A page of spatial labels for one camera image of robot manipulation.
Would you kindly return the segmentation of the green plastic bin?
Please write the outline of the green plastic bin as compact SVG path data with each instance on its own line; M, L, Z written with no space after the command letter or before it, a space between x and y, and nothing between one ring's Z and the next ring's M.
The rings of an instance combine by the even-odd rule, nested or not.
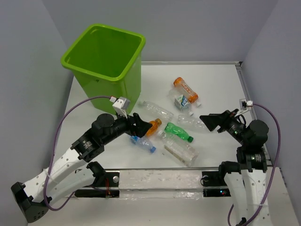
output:
M125 97L131 113L141 93L141 52L146 38L138 33L104 25L90 25L61 57L92 105L114 114L103 96Z

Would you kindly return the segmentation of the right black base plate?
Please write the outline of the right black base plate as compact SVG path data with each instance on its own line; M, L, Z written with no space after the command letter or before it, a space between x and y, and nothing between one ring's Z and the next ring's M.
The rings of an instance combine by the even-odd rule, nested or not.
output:
M203 171L200 180L203 197L230 197L230 191L218 171Z

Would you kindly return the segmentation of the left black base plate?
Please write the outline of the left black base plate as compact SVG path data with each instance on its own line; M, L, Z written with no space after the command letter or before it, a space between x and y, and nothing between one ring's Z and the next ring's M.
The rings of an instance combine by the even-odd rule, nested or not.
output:
M103 179L84 186L75 192L77 198L119 198L120 172L107 170Z

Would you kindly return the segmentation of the large clear white capped bottle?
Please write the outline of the large clear white capped bottle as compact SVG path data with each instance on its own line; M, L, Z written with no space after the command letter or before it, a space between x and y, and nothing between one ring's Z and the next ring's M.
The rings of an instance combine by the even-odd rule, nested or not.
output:
M180 139L177 135L160 130L157 137L161 140L164 148L186 167L192 167L198 157L198 152L188 142Z

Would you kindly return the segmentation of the clear crushed bottle near bin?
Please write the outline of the clear crushed bottle near bin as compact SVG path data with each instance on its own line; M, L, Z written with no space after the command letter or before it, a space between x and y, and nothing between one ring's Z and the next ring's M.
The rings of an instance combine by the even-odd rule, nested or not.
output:
M172 112L151 101L140 101L138 107L143 109L148 115L159 118L164 122L170 122L174 118Z

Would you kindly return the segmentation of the clear bottle green white label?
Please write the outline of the clear bottle green white label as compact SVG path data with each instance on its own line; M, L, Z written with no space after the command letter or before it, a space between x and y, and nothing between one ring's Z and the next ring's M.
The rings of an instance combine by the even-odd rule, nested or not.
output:
M188 101L187 97L181 94L176 88L172 88L168 92L168 97L172 103L182 114L193 116L192 104Z

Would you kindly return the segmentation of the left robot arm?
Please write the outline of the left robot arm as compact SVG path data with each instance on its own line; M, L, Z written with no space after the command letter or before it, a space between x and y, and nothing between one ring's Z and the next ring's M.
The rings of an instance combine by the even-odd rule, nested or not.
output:
M99 186L105 170L93 161L104 151L105 145L123 135L143 137L151 124L139 114L116 119L108 113L100 114L79 139L53 164L34 178L11 186L11 191L26 221L33 223L43 217L61 197L82 186Z

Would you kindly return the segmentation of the clear bottle blue cap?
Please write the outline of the clear bottle blue cap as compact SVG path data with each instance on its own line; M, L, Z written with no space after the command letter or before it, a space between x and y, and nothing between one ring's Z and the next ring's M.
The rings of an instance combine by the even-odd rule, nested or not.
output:
M156 147L147 137L131 136L130 141L136 146L150 153L154 153L156 151Z

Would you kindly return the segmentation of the green plastic bottle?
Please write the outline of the green plastic bottle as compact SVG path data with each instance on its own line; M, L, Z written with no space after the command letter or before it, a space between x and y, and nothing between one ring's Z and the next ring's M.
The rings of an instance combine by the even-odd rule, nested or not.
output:
M184 141L187 141L191 143L194 138L188 134L183 128L176 126L175 124L168 122L166 127L164 128L164 131L166 133L172 133L174 135L177 135L179 138L181 138Z

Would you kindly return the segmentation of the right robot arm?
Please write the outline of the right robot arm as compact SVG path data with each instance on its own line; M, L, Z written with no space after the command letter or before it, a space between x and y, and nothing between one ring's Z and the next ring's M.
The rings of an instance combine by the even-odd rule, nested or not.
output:
M268 188L267 160L263 146L268 140L269 128L261 120L248 125L238 110L201 115L209 131L228 132L240 143L237 161L223 161L216 173L217 181L227 185L238 226L271 226L266 191Z

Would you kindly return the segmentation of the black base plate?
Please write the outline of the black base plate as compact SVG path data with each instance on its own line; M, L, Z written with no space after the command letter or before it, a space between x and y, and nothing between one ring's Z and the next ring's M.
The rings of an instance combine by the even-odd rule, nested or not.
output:
M218 171L203 171L200 180L203 197L230 197L230 191Z
M84 186L75 192L77 198L119 198L120 172L107 170L103 179Z

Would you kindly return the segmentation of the clear crushed bottle centre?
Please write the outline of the clear crushed bottle centre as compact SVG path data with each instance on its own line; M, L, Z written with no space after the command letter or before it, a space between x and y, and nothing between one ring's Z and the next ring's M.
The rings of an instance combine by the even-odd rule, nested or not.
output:
M177 124L183 129L189 129L195 132L208 131L206 125L200 119L183 114L178 115Z

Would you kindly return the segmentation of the small orange juice bottle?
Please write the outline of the small orange juice bottle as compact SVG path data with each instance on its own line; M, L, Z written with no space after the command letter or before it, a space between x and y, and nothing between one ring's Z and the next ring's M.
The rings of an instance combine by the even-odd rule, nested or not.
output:
M158 128L162 125L162 121L161 121L161 119L157 118L153 121L150 121L149 123L152 125L152 127L146 133L147 138L149 138L155 134L155 132L158 130Z

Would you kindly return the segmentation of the orange capped orange label bottle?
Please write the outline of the orange capped orange label bottle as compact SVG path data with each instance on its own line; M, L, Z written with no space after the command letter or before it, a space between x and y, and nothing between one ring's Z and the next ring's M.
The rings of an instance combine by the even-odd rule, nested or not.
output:
M198 101L198 95L193 89L191 89L188 84L184 81L182 77L178 77L173 82L174 87L183 94L190 103L196 103Z

